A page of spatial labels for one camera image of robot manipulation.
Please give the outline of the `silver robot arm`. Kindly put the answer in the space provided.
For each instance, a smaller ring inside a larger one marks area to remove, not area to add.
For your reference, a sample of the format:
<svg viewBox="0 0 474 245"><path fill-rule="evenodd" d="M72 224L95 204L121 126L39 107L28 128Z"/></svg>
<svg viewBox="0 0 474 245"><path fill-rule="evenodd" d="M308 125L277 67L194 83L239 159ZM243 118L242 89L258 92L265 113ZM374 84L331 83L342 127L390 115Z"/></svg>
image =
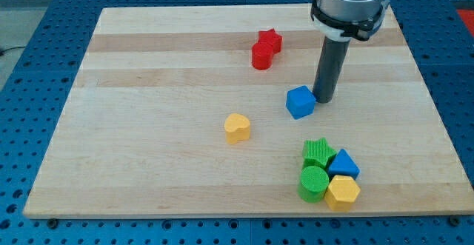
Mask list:
<svg viewBox="0 0 474 245"><path fill-rule="evenodd" d="M314 26L333 41L367 41L381 27L389 0L311 0Z"/></svg>

